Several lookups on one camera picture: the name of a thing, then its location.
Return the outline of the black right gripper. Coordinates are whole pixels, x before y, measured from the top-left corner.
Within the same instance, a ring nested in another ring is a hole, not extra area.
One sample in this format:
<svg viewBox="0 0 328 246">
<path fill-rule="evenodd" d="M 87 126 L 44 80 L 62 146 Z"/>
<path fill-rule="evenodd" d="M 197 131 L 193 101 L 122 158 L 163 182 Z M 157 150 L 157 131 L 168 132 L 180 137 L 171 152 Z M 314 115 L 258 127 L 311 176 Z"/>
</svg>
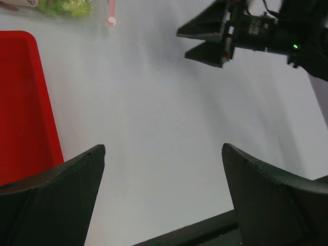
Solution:
<svg viewBox="0 0 328 246">
<path fill-rule="evenodd" d="M 293 56 L 299 37 L 278 14 L 251 15 L 247 1 L 214 1 L 177 29 L 176 36 L 204 40 L 185 53 L 185 58 L 222 68 L 236 48 Z"/>
</svg>

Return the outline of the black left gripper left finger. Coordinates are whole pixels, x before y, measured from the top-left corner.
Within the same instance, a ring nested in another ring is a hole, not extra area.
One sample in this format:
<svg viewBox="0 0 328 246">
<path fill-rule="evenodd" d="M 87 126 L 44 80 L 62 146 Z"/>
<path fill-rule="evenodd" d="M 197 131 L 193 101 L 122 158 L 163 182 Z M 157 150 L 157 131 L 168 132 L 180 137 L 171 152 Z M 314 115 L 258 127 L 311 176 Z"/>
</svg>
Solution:
<svg viewBox="0 0 328 246">
<path fill-rule="evenodd" d="M 105 168 L 96 145 L 1 186 L 1 245 L 84 245 Z"/>
</svg>

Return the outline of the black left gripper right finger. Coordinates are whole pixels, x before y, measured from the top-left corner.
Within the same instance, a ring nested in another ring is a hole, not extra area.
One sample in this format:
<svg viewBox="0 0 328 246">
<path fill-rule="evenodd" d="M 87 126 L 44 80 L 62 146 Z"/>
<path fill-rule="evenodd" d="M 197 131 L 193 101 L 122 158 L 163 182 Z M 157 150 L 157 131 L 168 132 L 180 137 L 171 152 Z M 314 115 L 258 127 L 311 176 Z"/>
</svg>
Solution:
<svg viewBox="0 0 328 246">
<path fill-rule="evenodd" d="M 222 146 L 244 245 L 327 245 L 327 176 L 307 179 Z"/>
</svg>

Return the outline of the green fake grapes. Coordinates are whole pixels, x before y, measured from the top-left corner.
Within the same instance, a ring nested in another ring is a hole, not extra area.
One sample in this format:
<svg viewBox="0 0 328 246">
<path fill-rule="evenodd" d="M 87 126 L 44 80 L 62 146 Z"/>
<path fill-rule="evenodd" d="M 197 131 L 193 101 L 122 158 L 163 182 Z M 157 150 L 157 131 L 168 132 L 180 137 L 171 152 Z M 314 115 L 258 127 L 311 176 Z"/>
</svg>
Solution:
<svg viewBox="0 0 328 246">
<path fill-rule="evenodd" d="M 43 0 L 36 8 L 50 17 L 84 17 L 93 11 L 91 1 L 86 0 Z"/>
</svg>

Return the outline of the clear zip top bag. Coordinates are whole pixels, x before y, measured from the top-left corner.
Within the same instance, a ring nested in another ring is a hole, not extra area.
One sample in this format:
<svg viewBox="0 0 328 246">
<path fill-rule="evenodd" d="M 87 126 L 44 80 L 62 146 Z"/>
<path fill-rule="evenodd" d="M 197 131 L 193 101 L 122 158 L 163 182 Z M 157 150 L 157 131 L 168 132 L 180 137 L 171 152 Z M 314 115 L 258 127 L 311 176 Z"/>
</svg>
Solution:
<svg viewBox="0 0 328 246">
<path fill-rule="evenodd" d="M 34 21 L 81 36 L 107 36 L 117 24 L 117 1 L 1 1 L 1 30 L 9 21 Z"/>
</svg>

